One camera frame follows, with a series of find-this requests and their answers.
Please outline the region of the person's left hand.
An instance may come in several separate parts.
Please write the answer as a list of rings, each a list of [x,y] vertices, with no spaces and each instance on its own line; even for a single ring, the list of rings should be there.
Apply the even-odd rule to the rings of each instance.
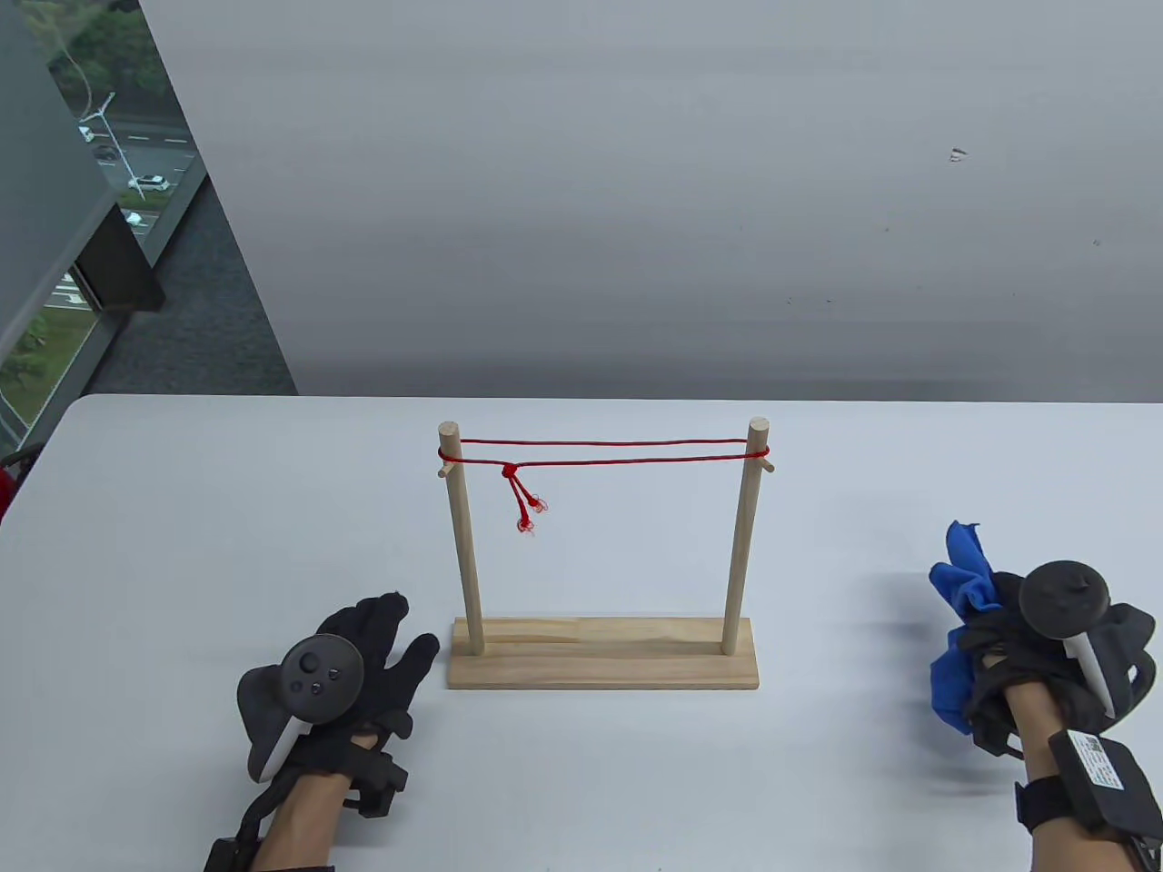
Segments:
[[[423,634],[391,662],[408,612],[400,593],[361,599],[324,619],[281,663],[258,669],[270,709],[248,730],[254,781],[288,789],[306,774],[342,775],[354,789],[347,808],[386,817],[408,774],[385,745],[411,737],[411,703],[440,651]]]

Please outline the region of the person's right hand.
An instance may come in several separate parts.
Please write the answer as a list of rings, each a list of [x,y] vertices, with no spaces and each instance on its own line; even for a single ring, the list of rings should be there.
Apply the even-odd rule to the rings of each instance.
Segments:
[[[1065,726],[1087,732],[1103,732],[1113,726],[1100,698],[1089,688],[1079,662],[1065,652],[1062,639],[1039,634],[1027,619],[1022,600],[1049,598],[1055,613],[1071,606],[1076,598],[1110,603],[1105,581],[1087,564],[1056,560],[1032,570],[1029,576],[997,572],[994,589],[998,610],[972,613],[965,619],[959,651],[969,655],[972,687],[962,710],[973,743],[996,757],[1023,758],[1023,746],[1014,746],[1018,728],[1006,689],[1023,684],[1041,684]]]

